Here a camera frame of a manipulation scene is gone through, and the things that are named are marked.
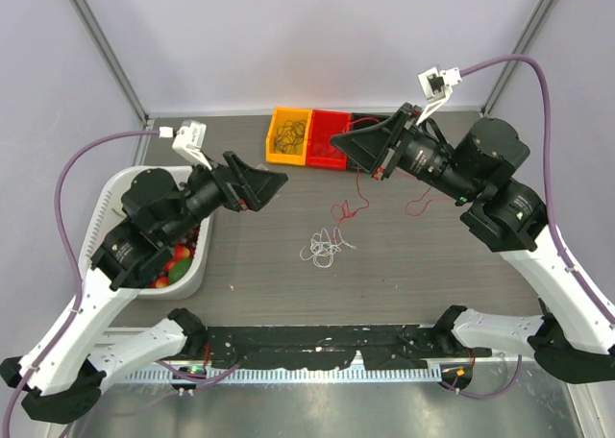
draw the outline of white plastic container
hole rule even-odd
[[[96,209],[94,209],[94,214],[89,221],[86,239],[79,253],[79,270],[82,276],[89,268],[91,257],[105,239],[105,235],[126,217],[126,214],[122,211],[122,195],[128,191],[133,179],[139,172],[155,167],[157,166],[129,167],[115,174],[105,184],[96,204]],[[161,169],[167,170],[176,183],[186,182],[192,171],[190,166],[162,167]],[[203,282],[203,275],[205,274],[209,237],[211,235],[210,222],[211,216],[201,222],[194,258],[187,273],[177,282],[162,289],[146,288],[141,290],[138,294],[140,299],[177,300],[185,299],[196,292]]]

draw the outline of black robot arm segment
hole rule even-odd
[[[111,230],[92,256],[92,268],[111,279],[111,288],[142,288],[172,258],[170,248],[217,208],[259,211],[286,183],[284,173],[259,170],[233,152],[228,166],[196,165],[178,186],[164,169],[148,169],[122,196],[127,218]]]
[[[547,213],[531,188],[512,179],[529,155],[512,126],[481,118],[454,148],[432,119],[417,125],[420,114],[403,104],[375,126],[334,135],[331,144],[374,179],[399,167],[457,206],[472,203],[460,219],[492,252],[535,250]]]

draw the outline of tangled white string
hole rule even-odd
[[[311,260],[318,268],[329,268],[333,264],[333,256],[342,250],[342,245],[347,246],[350,249],[357,248],[357,246],[353,246],[342,238],[342,232],[338,227],[333,229],[333,239],[335,242],[331,241],[331,237],[329,236],[327,229],[322,229],[320,233],[315,233],[311,237],[309,245],[311,255],[309,257],[304,257],[305,248],[303,248],[299,252],[299,257],[301,260]],[[320,257],[328,257],[329,261],[326,263],[321,262]]]

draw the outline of gray wooden tabletop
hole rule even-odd
[[[457,143],[478,115],[443,112],[435,118]],[[233,150],[252,165],[265,162],[270,116],[200,120],[208,125],[203,148],[211,158],[222,160],[223,151]],[[160,119],[155,127],[181,122]],[[150,142],[146,163],[185,165],[168,141],[157,139]],[[333,204],[362,206],[356,174],[266,165],[287,173],[288,183],[259,213],[214,213],[199,291],[183,301],[133,302],[115,326],[148,327],[175,307],[188,308],[209,325],[429,324],[450,304],[508,315],[539,311],[521,276],[461,224],[460,208],[434,202],[420,217],[406,215],[406,203],[427,187],[399,174],[385,182],[360,178],[370,207],[342,225],[355,250],[342,247],[330,268],[302,261],[299,253],[311,236],[335,226]]]

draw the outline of robotic arm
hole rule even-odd
[[[209,160],[200,152],[204,133],[205,125],[194,121],[183,123],[176,133],[160,131],[161,136],[174,136],[173,148],[196,165],[182,186],[163,169],[143,171],[122,196],[127,217],[93,254],[81,308],[27,382],[22,404],[32,419],[69,424],[132,371],[172,355],[195,358],[207,344],[207,329],[182,308],[129,340],[94,349],[117,314],[172,258],[171,248],[182,236],[219,207],[261,210],[286,183],[286,174],[252,168],[233,152],[223,154],[228,165]],[[2,362],[0,376],[10,387],[26,375],[72,308],[71,302],[29,353]]]
[[[481,118],[454,148],[430,116],[461,81],[459,70],[434,67],[419,79],[428,99],[424,109],[403,104],[378,125],[333,136],[332,146],[376,180],[400,168],[452,197],[456,206],[469,204],[461,222],[515,267],[548,308],[543,316],[517,318],[454,305],[435,325],[439,344],[449,353],[485,347],[532,356],[569,383],[615,379],[613,304],[570,253],[575,265],[566,265],[548,228],[545,204],[512,178],[528,146],[503,120]],[[584,278],[593,299],[575,274]]]

